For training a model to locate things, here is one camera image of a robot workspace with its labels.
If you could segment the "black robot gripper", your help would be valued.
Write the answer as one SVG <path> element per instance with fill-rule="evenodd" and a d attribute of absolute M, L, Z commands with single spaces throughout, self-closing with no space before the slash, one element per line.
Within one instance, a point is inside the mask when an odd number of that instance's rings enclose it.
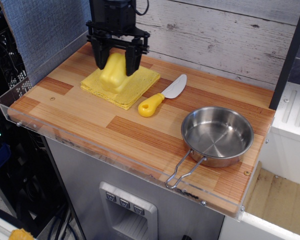
<path fill-rule="evenodd" d="M 135 0 L 91 0 L 89 6 L 87 38 L 97 67 L 105 68 L 111 48 L 124 49 L 126 75 L 131 76 L 139 69 L 142 54 L 149 52 L 150 34 L 136 27 L 137 16 L 146 13 L 137 10 Z"/>

